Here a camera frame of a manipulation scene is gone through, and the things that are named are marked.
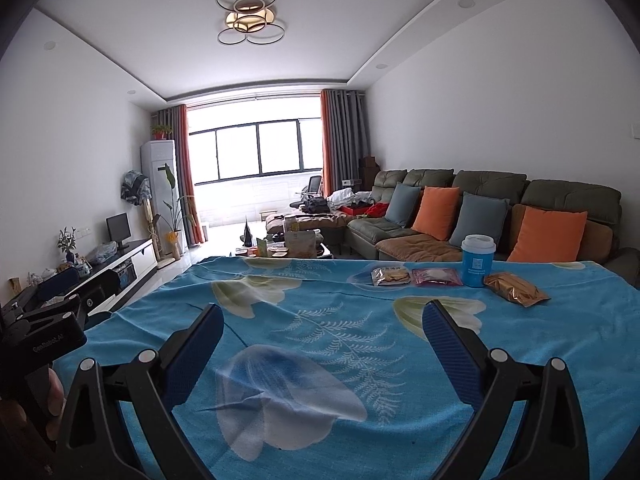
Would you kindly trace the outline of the left hand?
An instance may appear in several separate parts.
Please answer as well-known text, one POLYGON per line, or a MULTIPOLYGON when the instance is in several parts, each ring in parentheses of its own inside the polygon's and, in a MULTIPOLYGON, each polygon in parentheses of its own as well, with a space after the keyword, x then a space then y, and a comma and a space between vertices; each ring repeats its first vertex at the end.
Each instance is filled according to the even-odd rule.
POLYGON ((32 425, 51 442, 58 440, 65 404, 61 379, 49 365, 26 377, 1 381, 2 422, 32 425))

